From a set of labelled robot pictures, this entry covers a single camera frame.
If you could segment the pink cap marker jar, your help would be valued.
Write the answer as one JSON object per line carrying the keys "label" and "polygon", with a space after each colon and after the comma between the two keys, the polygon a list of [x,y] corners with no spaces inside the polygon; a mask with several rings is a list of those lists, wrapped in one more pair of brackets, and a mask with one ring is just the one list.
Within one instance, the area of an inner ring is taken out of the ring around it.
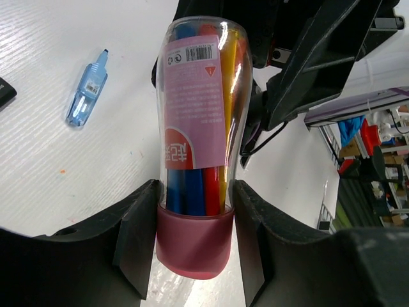
{"label": "pink cap marker jar", "polygon": [[225,268],[235,213],[231,186],[252,89],[247,33],[220,17],[169,25],[157,58],[160,194],[157,258],[192,279]]}

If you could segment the orange cap black highlighter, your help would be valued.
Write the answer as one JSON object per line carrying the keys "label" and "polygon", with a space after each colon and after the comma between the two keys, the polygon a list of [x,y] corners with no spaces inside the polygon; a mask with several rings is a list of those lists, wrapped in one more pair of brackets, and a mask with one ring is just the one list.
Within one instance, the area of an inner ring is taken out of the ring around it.
{"label": "orange cap black highlighter", "polygon": [[3,78],[0,78],[0,109],[3,110],[16,96],[16,89]]}

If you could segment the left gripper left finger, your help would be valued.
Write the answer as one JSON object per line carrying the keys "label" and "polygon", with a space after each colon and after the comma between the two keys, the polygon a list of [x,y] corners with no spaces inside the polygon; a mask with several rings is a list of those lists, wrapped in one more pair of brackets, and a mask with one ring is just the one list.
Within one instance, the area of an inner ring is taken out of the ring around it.
{"label": "left gripper left finger", "polygon": [[2,306],[139,306],[155,245],[158,180],[54,235],[1,230]]}

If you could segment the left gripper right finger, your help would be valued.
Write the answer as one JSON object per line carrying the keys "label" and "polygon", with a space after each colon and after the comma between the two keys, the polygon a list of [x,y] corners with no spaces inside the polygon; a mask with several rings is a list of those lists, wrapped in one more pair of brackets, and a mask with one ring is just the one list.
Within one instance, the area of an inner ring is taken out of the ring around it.
{"label": "left gripper right finger", "polygon": [[327,234],[233,182],[247,306],[407,306],[408,230]]}

